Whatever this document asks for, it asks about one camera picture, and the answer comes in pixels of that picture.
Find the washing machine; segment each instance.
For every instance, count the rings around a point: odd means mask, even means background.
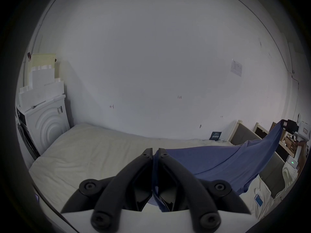
[[[20,123],[40,155],[69,130],[65,97],[64,94],[59,95],[30,110],[18,110]]]

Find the blue label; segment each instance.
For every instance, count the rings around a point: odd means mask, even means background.
[[[263,202],[262,202],[262,200],[261,200],[261,198],[259,197],[258,194],[255,196],[255,201],[259,205],[259,207],[262,206]]]

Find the blue cloth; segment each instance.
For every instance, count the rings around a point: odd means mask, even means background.
[[[247,192],[251,181],[264,169],[278,147],[283,128],[281,121],[262,140],[246,141],[237,146],[203,146],[167,150],[167,153],[187,168],[196,178],[225,180],[240,195]],[[158,152],[153,158],[152,189],[154,200],[167,211],[157,196]]]

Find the white box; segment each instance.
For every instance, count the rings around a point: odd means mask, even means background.
[[[54,75],[54,68],[36,67],[29,73],[28,85],[33,89],[42,88],[44,85],[54,82]]]
[[[45,91],[42,88],[29,89],[28,87],[23,87],[20,90],[18,98],[21,111],[28,111],[33,106],[37,106],[45,101]]]
[[[55,79],[55,81],[44,86],[46,100],[64,94],[64,81],[60,79]]]

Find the white bedsheet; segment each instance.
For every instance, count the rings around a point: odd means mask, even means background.
[[[80,124],[61,135],[29,169],[35,184],[47,200],[61,211],[70,196],[86,179],[115,176],[146,148],[176,149],[222,145],[210,140],[146,138]]]

